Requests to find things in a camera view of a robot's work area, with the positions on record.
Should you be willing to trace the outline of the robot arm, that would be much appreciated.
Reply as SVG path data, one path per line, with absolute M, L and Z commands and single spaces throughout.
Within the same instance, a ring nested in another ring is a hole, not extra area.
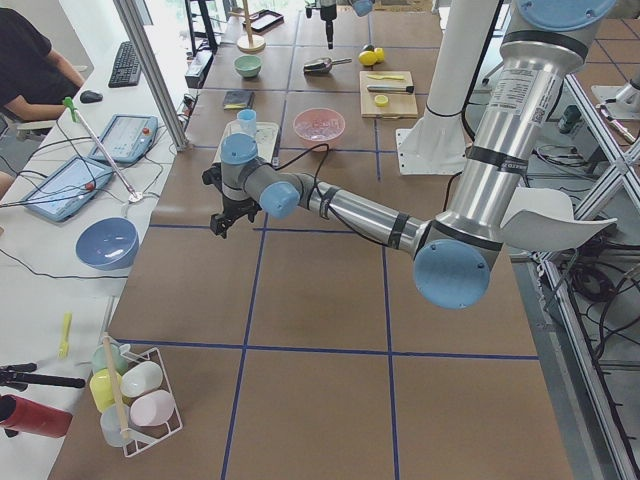
M 325 25 L 325 35 L 327 47 L 329 50 L 334 48 L 334 21 L 338 15 L 337 0 L 310 0 L 304 5 L 305 16 L 310 19 L 315 11 L 319 12 L 320 19 Z M 368 15 L 374 8 L 374 1 L 371 0 L 354 0 L 346 1 L 358 17 Z
M 296 208 L 335 219 L 363 238 L 408 253 L 420 294 L 445 309 L 478 302 L 504 246 L 530 252 L 575 249 L 606 227 L 575 218 L 557 190 L 521 185 L 564 79 L 581 68 L 609 1 L 515 1 L 500 53 L 503 69 L 465 156 L 452 199 L 422 221 L 316 175 L 288 173 L 262 159 L 256 141 L 228 135 L 203 182 L 221 194 L 210 220 L 225 236 L 240 218 L 265 212 L 284 218 Z

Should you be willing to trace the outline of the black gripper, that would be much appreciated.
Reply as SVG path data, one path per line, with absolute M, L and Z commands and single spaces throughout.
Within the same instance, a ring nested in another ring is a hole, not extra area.
M 305 15 L 311 18 L 313 12 L 318 10 L 320 18 L 325 21 L 325 34 L 327 40 L 327 48 L 334 48 L 334 27 L 333 20 L 336 19 L 336 1 L 335 0 L 306 0 Z
M 222 195 L 222 212 L 214 213 L 210 218 L 209 227 L 216 236 L 226 239 L 229 229 L 243 217 L 254 222 L 261 207 L 243 190 L 231 188 L 224 183 L 221 164 L 213 164 L 205 170 L 202 181 L 205 185 L 215 186 Z

